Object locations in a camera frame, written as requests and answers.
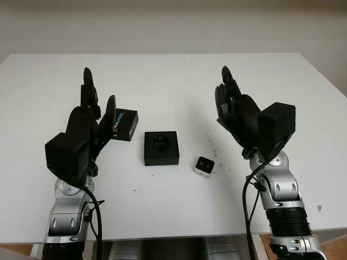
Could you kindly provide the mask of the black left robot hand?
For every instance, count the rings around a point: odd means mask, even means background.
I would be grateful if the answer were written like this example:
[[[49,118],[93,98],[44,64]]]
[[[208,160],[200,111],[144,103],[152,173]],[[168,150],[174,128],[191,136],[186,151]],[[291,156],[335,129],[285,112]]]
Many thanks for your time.
[[[86,67],[80,105],[72,110],[66,129],[66,134],[78,143],[74,161],[78,163],[79,173],[87,174],[90,168],[96,166],[99,153],[115,136],[115,120],[115,96],[108,98],[105,114],[102,115],[92,72]]]

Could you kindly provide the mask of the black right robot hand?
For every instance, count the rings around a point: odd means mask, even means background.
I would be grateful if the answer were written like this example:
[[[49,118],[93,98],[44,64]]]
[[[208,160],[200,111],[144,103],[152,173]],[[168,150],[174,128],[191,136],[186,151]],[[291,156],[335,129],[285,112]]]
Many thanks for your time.
[[[255,101],[247,94],[242,94],[231,71],[223,66],[222,83],[215,88],[217,122],[232,134],[243,148],[244,159],[251,159],[258,152],[262,161],[270,161],[259,146],[258,116],[261,112]]]

